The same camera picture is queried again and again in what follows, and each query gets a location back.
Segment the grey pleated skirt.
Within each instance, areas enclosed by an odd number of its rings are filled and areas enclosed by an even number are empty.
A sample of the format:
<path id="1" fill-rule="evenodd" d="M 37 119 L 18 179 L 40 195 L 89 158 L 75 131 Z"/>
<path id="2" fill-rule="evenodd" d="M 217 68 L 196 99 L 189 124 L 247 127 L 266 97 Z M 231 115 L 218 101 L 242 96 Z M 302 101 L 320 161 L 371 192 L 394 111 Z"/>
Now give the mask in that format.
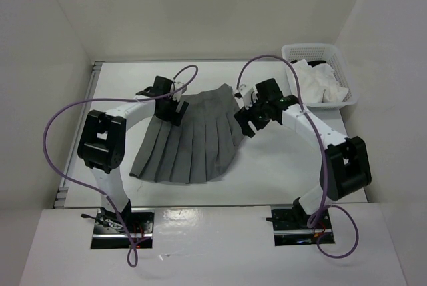
<path id="1" fill-rule="evenodd" d="M 244 139 L 232 87 L 223 84 L 182 99 L 189 107 L 181 125 L 152 117 L 130 176 L 183 185 L 207 183 L 227 171 Z"/>

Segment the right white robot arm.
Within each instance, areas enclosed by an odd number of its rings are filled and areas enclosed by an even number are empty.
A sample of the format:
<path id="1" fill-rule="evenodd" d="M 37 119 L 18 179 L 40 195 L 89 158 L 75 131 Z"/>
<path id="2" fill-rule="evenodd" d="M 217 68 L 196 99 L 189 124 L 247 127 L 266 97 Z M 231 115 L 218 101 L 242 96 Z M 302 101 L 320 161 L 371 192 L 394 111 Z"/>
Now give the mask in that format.
<path id="1" fill-rule="evenodd" d="M 292 220 L 300 228 L 313 228 L 319 210 L 372 182 L 366 144 L 359 136 L 349 138 L 315 116 L 295 95 L 285 96 L 275 79 L 249 88 L 240 85 L 235 97 L 243 107 L 234 117 L 247 137 L 275 121 L 286 127 L 320 152 L 319 181 L 292 206 Z"/>

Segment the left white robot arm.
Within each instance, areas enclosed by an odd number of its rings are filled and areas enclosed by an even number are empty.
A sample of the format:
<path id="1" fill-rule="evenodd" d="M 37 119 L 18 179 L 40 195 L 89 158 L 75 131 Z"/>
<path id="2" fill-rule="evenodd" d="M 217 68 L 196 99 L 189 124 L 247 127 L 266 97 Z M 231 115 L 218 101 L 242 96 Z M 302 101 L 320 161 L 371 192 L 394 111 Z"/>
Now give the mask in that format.
<path id="1" fill-rule="evenodd" d="M 77 154 L 91 169 L 101 196 L 101 214 L 123 233 L 133 223 L 131 201 L 121 178 L 126 133 L 144 119 L 157 117 L 170 125 L 181 124 L 189 103 L 180 103 L 187 85 L 157 76 L 154 84 L 129 102 L 107 111 L 91 110 L 86 117 Z"/>

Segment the white crumpled cloth in basket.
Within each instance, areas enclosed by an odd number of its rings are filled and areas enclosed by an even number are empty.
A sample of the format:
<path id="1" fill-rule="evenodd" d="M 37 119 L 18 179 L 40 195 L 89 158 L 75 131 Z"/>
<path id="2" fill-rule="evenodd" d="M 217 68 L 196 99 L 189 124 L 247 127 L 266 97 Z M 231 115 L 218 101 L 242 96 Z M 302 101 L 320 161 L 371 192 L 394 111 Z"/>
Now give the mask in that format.
<path id="1" fill-rule="evenodd" d="M 292 63 L 292 67 L 298 78 L 304 104 L 339 103 L 347 96 L 349 89 L 340 85 L 329 64 L 311 66 L 302 59 Z"/>

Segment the white plastic mesh basket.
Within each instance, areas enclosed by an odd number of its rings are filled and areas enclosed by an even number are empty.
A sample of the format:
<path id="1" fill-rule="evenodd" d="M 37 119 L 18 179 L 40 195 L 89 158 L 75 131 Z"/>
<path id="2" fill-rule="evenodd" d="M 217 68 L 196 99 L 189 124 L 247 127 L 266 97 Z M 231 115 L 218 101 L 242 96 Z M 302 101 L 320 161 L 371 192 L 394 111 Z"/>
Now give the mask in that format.
<path id="1" fill-rule="evenodd" d="M 340 109 L 347 105 L 356 104 L 358 92 L 355 83 L 352 81 L 350 72 L 346 67 L 344 57 L 336 46 L 324 43 L 284 45 L 282 47 L 282 57 L 288 62 L 293 60 L 300 61 L 302 59 L 306 61 L 324 60 L 334 70 L 334 76 L 340 85 L 349 89 L 347 96 L 342 102 L 309 104 L 307 105 L 308 107 L 316 109 Z"/>

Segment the black garment in basket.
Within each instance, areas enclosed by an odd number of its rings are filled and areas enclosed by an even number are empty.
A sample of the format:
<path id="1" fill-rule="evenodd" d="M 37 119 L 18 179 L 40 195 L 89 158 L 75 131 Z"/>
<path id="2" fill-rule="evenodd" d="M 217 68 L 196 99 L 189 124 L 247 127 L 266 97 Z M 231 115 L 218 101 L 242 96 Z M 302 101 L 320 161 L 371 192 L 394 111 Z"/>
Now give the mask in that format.
<path id="1" fill-rule="evenodd" d="M 291 61 L 290 63 L 291 64 L 294 64 L 294 63 L 297 63 L 298 61 L 297 60 L 293 60 L 293 61 Z M 310 66 L 310 67 L 315 67 L 315 66 L 317 66 L 317 65 L 321 65 L 321 64 L 326 64 L 327 62 L 326 61 L 324 61 L 324 60 L 314 60 L 314 61 L 307 61 L 307 64 Z"/>

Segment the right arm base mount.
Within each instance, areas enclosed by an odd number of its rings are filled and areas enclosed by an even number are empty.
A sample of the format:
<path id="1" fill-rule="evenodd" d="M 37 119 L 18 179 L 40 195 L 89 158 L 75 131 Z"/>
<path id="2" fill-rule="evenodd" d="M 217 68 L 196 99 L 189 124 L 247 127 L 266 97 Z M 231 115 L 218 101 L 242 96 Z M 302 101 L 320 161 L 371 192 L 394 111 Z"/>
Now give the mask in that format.
<path id="1" fill-rule="evenodd" d="M 324 211 L 316 227 L 308 228 L 306 221 L 298 221 L 292 208 L 272 207 L 266 221 L 272 224 L 275 246 L 334 244 L 332 223 L 328 211 Z"/>

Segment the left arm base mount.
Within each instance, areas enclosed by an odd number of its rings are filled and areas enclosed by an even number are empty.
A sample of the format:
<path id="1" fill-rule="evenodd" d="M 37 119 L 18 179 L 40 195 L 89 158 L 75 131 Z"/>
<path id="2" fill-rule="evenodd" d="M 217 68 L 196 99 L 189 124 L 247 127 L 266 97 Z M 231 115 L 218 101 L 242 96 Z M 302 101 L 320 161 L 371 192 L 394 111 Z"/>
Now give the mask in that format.
<path id="1" fill-rule="evenodd" d="M 137 211 L 131 214 L 127 229 L 138 249 L 153 247 L 153 226 L 155 214 L 152 211 Z M 101 212 L 96 216 L 81 214 L 81 218 L 93 221 L 91 249 L 128 249 L 131 243 L 121 224 L 104 219 Z"/>

